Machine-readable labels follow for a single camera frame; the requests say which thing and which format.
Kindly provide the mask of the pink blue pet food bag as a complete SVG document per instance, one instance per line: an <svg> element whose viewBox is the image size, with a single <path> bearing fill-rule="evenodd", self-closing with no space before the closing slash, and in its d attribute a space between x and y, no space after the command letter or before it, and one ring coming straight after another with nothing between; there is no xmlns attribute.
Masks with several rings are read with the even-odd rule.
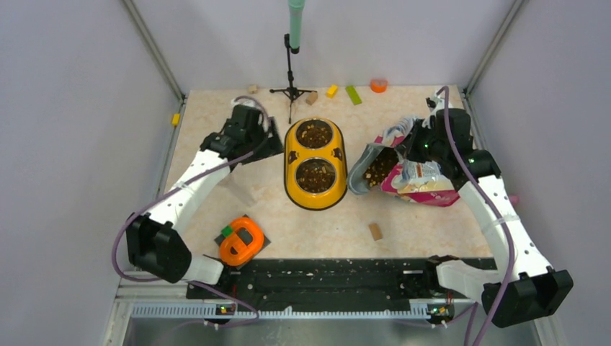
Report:
<svg viewBox="0 0 611 346"><path fill-rule="evenodd" d="M403 117L367 143L348 173L348 189L355 195L379 190L408 202L436 207L457 202L459 194L442 175L439 164L409 161L395 151L414 125L422 122L421 118Z"/></svg>

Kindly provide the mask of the clear plastic scoop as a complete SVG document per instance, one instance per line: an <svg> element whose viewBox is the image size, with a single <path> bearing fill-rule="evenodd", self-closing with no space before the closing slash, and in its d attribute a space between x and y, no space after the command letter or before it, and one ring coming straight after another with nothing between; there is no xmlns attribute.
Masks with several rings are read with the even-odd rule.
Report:
<svg viewBox="0 0 611 346"><path fill-rule="evenodd" d="M226 188L235 198L247 207L252 207L257 204L249 189L241 184L233 174L229 174L226 178Z"/></svg>

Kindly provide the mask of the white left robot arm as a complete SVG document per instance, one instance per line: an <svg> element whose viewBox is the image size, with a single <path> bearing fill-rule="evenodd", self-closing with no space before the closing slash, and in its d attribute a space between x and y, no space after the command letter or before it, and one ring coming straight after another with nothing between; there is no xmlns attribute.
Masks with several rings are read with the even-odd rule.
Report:
<svg viewBox="0 0 611 346"><path fill-rule="evenodd" d="M235 98L222 129L205 137L170 190L127 219L120 234L127 242L129 263L150 273L152 281L217 284L226 266L219 259L193 254L182 232L214 187L238 165L283 151L275 119L264 106L253 97Z"/></svg>

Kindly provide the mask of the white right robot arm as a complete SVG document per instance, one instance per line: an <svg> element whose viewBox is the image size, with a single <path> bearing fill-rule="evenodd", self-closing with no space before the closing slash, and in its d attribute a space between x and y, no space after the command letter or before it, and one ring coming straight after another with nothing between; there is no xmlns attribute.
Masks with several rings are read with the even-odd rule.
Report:
<svg viewBox="0 0 611 346"><path fill-rule="evenodd" d="M556 270L528 235L499 166L487 150L473 147L470 115L451 108L417 119L396 151L410 161L439 164L475 216L496 265L482 270L452 255L435 255L424 271L427 284L481 304L499 328L553 315L573 278L568 270Z"/></svg>

